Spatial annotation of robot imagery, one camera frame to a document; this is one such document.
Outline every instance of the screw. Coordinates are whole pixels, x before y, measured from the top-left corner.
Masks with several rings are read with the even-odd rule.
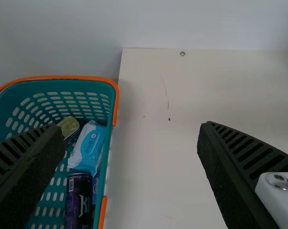
[[[288,190],[288,179],[280,173],[268,173],[266,180],[272,187]]]
[[[283,178],[281,175],[278,175],[278,174],[275,174],[274,178],[278,180],[285,180],[285,178]]]

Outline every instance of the orange basket rim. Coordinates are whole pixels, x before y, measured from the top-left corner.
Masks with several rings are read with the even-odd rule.
[[[31,76],[20,78],[17,80],[10,81],[0,87],[0,93],[7,87],[16,84],[22,83],[26,81],[36,81],[36,80],[87,80],[87,81],[98,81],[103,83],[110,84],[115,90],[115,100],[114,100],[114,107],[113,107],[113,117],[112,117],[112,125],[116,126],[116,118],[117,118],[117,107],[119,103],[119,88],[117,84],[107,78],[103,78],[100,76],[84,76],[84,75],[41,75],[41,76]]]

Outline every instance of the white wall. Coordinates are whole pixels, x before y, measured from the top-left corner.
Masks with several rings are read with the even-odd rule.
[[[0,86],[34,72],[0,29]]]
[[[288,50],[288,0],[0,0],[37,74],[117,79],[123,47]]]

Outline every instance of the basket hole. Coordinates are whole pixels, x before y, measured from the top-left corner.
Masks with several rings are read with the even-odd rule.
[[[19,119],[22,119],[22,117],[24,116],[24,114],[25,114],[24,111],[21,111],[20,114],[18,115],[18,118],[19,118]]]
[[[100,94],[100,96],[101,96],[101,97],[105,97],[105,98],[109,99],[109,97],[108,97],[108,96],[106,96],[105,94]]]
[[[25,109],[30,109],[33,105],[34,105],[35,103],[34,102],[31,102],[30,104],[28,104],[26,107],[25,107]]]
[[[50,197],[51,197],[51,193],[48,192],[48,193],[47,193],[47,196],[45,197],[45,200],[46,200],[46,201],[49,201],[49,200],[50,200]]]
[[[34,98],[38,98],[38,97],[41,97],[41,96],[44,96],[44,93],[38,93],[38,94],[33,95]]]
[[[23,130],[23,127],[24,127],[24,126],[23,126],[22,124],[19,126],[19,128],[18,128],[18,131],[17,131],[17,132],[18,132],[18,134],[20,134],[20,133],[22,132],[22,130]]]
[[[53,211],[54,211],[54,208],[52,207],[49,211],[49,217],[51,217],[53,215]]]
[[[45,216],[45,213],[47,213],[47,207],[44,207],[44,208],[43,208],[41,215],[42,215],[42,216]]]
[[[46,114],[41,115],[40,120],[42,120],[45,116],[46,116]]]
[[[54,192],[54,194],[53,194],[53,201],[56,201],[56,199],[57,199],[57,192]]]
[[[36,113],[36,117],[38,117],[42,113],[42,110]]]
[[[15,121],[14,124],[12,125],[11,129],[15,130],[17,128],[17,126],[18,126],[18,122]]]
[[[30,100],[30,98],[26,98],[25,100],[23,100],[20,105],[23,106],[25,105],[28,101]]]
[[[57,210],[56,210],[56,217],[58,217],[59,215],[60,215],[60,208],[57,208]]]
[[[61,178],[57,178],[57,182],[56,182],[56,185],[59,186],[60,185],[60,181],[61,181]]]
[[[50,186],[52,186],[54,184],[54,180],[55,180],[55,178],[52,177],[52,179],[50,180]]]
[[[50,102],[45,102],[45,103],[42,103],[41,106],[47,106],[47,105],[50,105],[51,103]]]
[[[6,136],[6,139],[7,139],[7,138],[10,138],[11,136],[12,136],[12,133],[9,132],[9,133],[7,134],[7,136]]]
[[[59,196],[59,201],[62,202],[63,201],[63,197],[64,197],[64,193],[62,192]]]
[[[46,101],[48,100],[47,98],[40,98],[40,99],[37,99],[38,102],[43,102],[43,101]]]
[[[38,107],[34,107],[32,110],[31,110],[31,113],[34,113],[36,110],[38,109]]]
[[[27,114],[27,115],[25,116],[25,118],[24,118],[23,121],[24,121],[25,123],[27,123],[27,121],[29,120],[29,118],[30,118],[30,116]]]
[[[62,165],[60,166],[60,171],[61,171],[61,172],[63,171],[63,168],[64,168],[64,164],[62,164]]]
[[[60,99],[60,97],[59,96],[52,96],[52,97],[50,97],[50,99],[57,100],[57,99]]]
[[[39,122],[36,121],[35,124],[34,124],[34,128],[36,128],[38,125],[39,125]]]
[[[7,121],[6,121],[6,127],[9,127],[12,123],[12,118],[9,118]]]
[[[19,112],[19,108],[16,107],[15,110],[12,112],[12,115],[16,116],[18,114],[18,112]]]
[[[38,216],[38,215],[39,215],[39,211],[40,211],[40,207],[37,207],[37,208],[36,208],[36,211],[35,211],[35,216]]]

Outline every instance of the blue and white package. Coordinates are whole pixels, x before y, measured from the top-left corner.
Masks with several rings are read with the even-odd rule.
[[[96,204],[99,178],[100,172],[97,172],[92,179],[92,204]]]
[[[95,176],[102,159],[106,127],[90,120],[82,129],[68,159],[68,167]]]

